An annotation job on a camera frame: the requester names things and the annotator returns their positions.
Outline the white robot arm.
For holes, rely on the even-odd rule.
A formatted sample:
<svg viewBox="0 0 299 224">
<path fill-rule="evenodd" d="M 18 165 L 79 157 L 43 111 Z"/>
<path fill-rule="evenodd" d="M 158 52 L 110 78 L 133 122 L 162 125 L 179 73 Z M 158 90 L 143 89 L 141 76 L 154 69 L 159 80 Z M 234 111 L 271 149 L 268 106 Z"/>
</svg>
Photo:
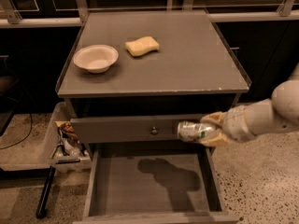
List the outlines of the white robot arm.
<svg viewBox="0 0 299 224">
<path fill-rule="evenodd" d="M 245 143 L 266 133 L 298 131 L 299 64 L 289 78 L 273 90 L 270 99 L 215 112 L 201 118 L 201 122 L 221 126 L 216 137 L 201 140 L 206 147 Z"/>
</svg>

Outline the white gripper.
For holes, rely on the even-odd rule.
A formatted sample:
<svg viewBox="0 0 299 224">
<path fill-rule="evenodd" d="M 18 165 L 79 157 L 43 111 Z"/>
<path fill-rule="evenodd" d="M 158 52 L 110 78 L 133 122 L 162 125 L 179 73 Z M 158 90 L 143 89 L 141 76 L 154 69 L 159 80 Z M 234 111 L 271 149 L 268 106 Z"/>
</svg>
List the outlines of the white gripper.
<svg viewBox="0 0 299 224">
<path fill-rule="evenodd" d="M 227 112 L 218 111 L 203 116 L 200 119 L 201 123 L 213 124 L 221 128 L 222 132 L 217 133 L 215 137 L 201 138 L 199 143 L 205 147 L 221 147 L 229 145 L 232 140 L 245 143 L 255 139 L 256 136 L 246 122 L 245 109 L 244 105 L 240 105 Z"/>
</svg>

